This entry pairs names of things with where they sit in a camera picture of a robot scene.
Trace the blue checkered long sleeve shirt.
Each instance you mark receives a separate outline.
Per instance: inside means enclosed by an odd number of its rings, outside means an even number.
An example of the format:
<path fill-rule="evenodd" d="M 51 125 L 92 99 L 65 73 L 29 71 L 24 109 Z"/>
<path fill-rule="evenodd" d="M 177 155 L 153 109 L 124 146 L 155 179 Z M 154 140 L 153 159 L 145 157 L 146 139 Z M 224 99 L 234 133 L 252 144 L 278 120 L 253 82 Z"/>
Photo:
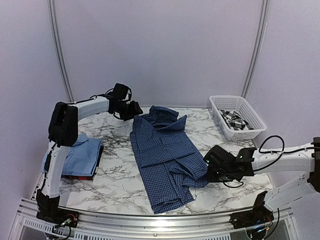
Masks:
<path fill-rule="evenodd" d="M 185 133 L 186 121 L 186 115 L 154 105 L 133 120 L 130 142 L 155 214 L 192 202 L 190 188 L 208 184 L 207 164 Z"/>

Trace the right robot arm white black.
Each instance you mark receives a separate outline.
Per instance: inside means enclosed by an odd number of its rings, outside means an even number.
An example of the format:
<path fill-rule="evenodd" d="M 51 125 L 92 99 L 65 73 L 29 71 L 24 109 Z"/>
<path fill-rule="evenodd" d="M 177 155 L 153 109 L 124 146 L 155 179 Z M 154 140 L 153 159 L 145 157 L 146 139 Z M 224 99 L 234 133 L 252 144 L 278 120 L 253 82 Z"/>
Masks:
<path fill-rule="evenodd" d="M 210 183 L 240 182 L 243 177 L 271 172 L 302 172 L 282 186 L 260 193 L 247 219 L 258 224 L 267 214 L 306 195 L 320 191 L 320 139 L 297 147 L 247 147 L 237 155 L 215 145 L 203 158 Z"/>

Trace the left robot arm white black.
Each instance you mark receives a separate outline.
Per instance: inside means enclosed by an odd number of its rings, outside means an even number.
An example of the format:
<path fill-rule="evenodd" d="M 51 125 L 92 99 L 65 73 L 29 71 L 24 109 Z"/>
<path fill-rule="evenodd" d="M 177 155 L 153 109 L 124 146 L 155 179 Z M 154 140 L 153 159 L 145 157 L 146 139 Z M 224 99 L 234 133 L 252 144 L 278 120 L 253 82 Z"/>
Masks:
<path fill-rule="evenodd" d="M 60 222 L 64 216 L 59 208 L 59 185 L 67 152 L 78 138 L 78 122 L 104 112 L 123 121 L 143 113 L 139 103 L 132 100 L 132 90 L 122 83 L 116 83 L 105 93 L 81 101 L 58 102 L 54 107 L 48 127 L 44 181 L 36 192 L 38 212 L 53 223 Z"/>

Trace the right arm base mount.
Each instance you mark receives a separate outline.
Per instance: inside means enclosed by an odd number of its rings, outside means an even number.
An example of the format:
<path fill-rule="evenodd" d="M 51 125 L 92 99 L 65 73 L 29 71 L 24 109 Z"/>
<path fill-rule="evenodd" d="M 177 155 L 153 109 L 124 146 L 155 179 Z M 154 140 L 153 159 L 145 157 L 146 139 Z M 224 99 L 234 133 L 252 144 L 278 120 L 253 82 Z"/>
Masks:
<path fill-rule="evenodd" d="M 274 215 L 269 210 L 246 210 L 235 212 L 230 215 L 229 223 L 234 229 L 247 228 L 274 220 Z"/>

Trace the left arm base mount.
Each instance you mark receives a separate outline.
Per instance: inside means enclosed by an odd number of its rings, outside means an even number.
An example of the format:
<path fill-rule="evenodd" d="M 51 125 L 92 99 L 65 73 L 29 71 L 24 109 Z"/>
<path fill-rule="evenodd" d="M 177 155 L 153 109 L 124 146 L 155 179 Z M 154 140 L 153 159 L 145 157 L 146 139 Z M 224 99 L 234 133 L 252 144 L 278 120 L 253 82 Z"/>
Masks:
<path fill-rule="evenodd" d="M 39 209 L 36 218 L 55 224 L 58 227 L 76 228 L 80 213 L 78 211 L 63 208 Z"/>

